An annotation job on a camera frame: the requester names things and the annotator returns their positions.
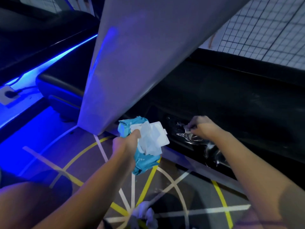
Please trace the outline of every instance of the gray floor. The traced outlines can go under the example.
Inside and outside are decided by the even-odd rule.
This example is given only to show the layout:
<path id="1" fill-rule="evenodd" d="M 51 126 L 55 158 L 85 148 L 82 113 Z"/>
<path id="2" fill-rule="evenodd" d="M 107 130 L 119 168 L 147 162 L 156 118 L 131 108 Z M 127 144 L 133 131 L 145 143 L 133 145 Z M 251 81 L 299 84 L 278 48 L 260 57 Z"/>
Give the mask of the gray floor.
<path id="1" fill-rule="evenodd" d="M 61 122 L 48 108 L 0 145 L 0 151 L 6 151 L 0 154 L 0 166 L 70 196 L 105 163 L 103 151 L 110 158 L 113 138 L 108 132 L 100 135 L 101 150 L 92 134 Z M 132 180 L 130 175 L 105 216 L 113 228 L 123 228 L 139 199 L 158 199 L 152 208 L 159 228 L 229 228 L 250 206 L 241 193 L 165 158 L 157 169 Z"/>

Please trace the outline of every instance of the white wipe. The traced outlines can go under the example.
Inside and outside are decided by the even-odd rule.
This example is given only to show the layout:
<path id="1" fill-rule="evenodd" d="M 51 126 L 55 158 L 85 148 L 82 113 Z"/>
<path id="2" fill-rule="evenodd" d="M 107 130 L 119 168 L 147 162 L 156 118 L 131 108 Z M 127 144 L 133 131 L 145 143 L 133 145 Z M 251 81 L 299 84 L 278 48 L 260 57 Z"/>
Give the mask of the white wipe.
<path id="1" fill-rule="evenodd" d="M 141 138 L 138 139 L 138 149 L 140 153 L 145 155 L 160 155 L 162 154 L 161 146 L 170 143 L 166 136 L 167 132 L 159 121 L 154 123 L 146 121 L 142 124 L 131 125 L 129 128 L 131 132 L 139 129 Z"/>

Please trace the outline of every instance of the crumpled wipe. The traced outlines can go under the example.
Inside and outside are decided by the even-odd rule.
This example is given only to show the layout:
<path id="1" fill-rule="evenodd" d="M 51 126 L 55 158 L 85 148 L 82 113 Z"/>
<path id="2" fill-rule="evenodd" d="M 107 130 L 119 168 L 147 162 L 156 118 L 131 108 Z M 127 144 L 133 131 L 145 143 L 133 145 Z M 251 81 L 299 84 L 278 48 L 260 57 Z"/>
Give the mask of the crumpled wipe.
<path id="1" fill-rule="evenodd" d="M 128 221 L 128 226 L 130 229 L 140 229 L 138 224 L 138 219 L 146 220 L 146 226 L 148 229 L 157 229 L 158 228 L 158 221 L 155 219 L 154 211 L 150 207 L 149 201 L 143 201 L 137 206 Z"/>
<path id="2" fill-rule="evenodd" d="M 134 119 L 127 119 L 127 120 L 121 120 L 119 121 L 119 127 L 117 130 L 120 133 L 121 137 L 127 137 L 131 132 L 130 132 L 130 125 L 133 124 L 142 124 L 145 121 L 148 121 L 144 117 L 136 117 Z M 139 152 L 138 148 L 135 152 L 135 169 L 132 171 L 134 175 L 139 175 L 141 173 L 144 173 L 146 170 L 152 168 L 155 165 L 159 165 L 157 162 L 161 158 L 160 155 L 153 156 L 153 155 L 145 155 Z"/>

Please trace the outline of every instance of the wire mesh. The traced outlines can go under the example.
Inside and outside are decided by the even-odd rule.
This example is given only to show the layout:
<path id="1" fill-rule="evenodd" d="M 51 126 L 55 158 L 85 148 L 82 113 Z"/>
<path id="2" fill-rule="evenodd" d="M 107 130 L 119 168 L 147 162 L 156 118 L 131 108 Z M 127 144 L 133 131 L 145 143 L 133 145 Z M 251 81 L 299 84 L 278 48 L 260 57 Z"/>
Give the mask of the wire mesh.
<path id="1" fill-rule="evenodd" d="M 305 0 L 251 0 L 229 20 L 218 51 L 305 69 Z"/>

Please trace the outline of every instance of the power outlet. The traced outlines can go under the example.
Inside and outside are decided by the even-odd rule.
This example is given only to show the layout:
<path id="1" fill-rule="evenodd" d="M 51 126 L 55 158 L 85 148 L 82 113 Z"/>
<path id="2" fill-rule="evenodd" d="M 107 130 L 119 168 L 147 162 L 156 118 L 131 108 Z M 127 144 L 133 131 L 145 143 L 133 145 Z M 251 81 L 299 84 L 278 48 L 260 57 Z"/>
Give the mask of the power outlet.
<path id="1" fill-rule="evenodd" d="M 12 91 L 14 92 L 15 90 L 13 88 L 11 88 L 9 85 L 5 85 L 0 87 L 0 103 L 3 105 L 8 105 L 10 103 L 12 103 L 14 100 L 18 99 L 20 96 L 14 96 L 13 98 L 9 98 L 5 96 L 5 93 L 7 91 Z"/>

